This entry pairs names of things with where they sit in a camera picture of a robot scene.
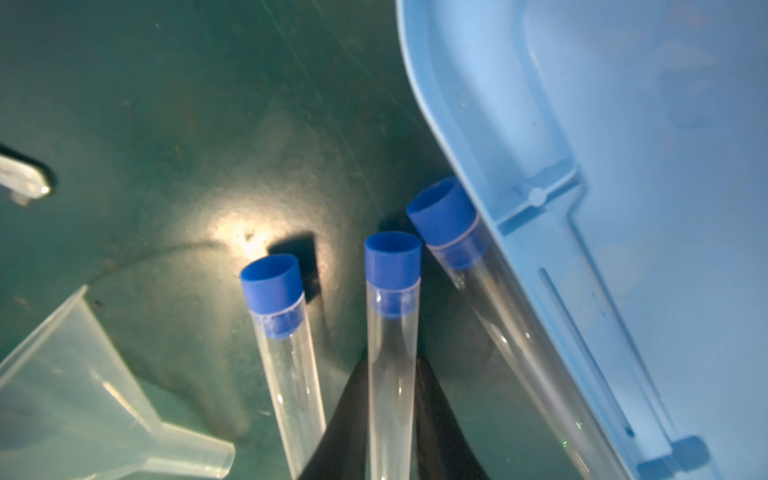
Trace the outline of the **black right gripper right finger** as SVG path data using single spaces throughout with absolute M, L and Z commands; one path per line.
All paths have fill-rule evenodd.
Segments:
M 429 362 L 416 361 L 415 425 L 420 479 L 488 479 Z

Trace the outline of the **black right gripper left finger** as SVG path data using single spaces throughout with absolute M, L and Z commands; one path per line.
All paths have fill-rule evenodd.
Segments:
M 357 363 L 314 454 L 299 479 L 365 479 L 368 453 L 368 361 Z

